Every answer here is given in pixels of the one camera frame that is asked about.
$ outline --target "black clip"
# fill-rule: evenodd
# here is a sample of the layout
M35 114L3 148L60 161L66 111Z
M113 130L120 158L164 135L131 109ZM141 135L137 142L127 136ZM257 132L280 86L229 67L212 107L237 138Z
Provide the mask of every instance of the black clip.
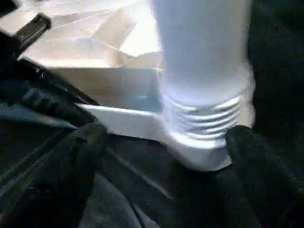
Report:
M33 20L16 32L14 38L19 41L20 54L51 28L51 20L38 14Z

